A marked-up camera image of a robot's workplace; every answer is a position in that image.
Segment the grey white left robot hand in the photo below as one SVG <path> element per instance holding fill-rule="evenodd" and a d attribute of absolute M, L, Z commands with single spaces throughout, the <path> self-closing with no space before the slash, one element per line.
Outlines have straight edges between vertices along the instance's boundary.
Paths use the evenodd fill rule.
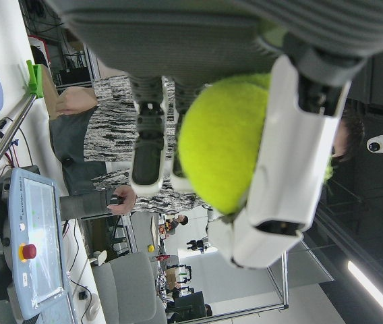
<path fill-rule="evenodd" d="M 263 268 L 312 224 L 352 79 L 383 51 L 383 1 L 52 1 L 138 112 L 130 182 L 162 187 L 161 81 L 177 85 L 171 185 L 221 213 L 228 262 Z"/>

